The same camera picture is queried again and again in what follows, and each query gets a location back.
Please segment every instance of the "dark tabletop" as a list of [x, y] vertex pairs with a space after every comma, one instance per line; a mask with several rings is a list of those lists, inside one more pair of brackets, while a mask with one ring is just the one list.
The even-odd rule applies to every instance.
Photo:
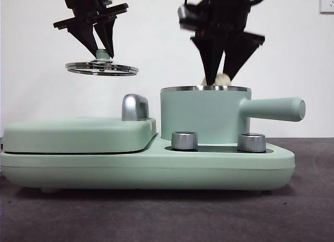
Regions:
[[268, 139], [296, 170], [274, 191], [63, 190], [0, 178], [0, 241], [334, 241], [334, 138]]

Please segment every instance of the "metal lid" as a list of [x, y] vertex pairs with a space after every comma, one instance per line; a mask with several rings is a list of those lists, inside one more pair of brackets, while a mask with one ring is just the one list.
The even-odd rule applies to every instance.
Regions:
[[138, 73], [136, 67], [115, 64], [112, 60], [95, 59], [91, 62], [66, 64], [66, 69], [77, 74], [100, 76], [133, 76]]
[[161, 89], [161, 92], [175, 91], [239, 91], [251, 92], [247, 87], [232, 87], [232, 86], [185, 86], [185, 87], [166, 87]]

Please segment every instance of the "silver handle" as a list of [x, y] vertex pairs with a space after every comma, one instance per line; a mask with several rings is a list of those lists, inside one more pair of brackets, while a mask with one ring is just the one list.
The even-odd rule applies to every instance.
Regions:
[[138, 94], [127, 94], [122, 103], [122, 121], [139, 121], [149, 118], [148, 100]]

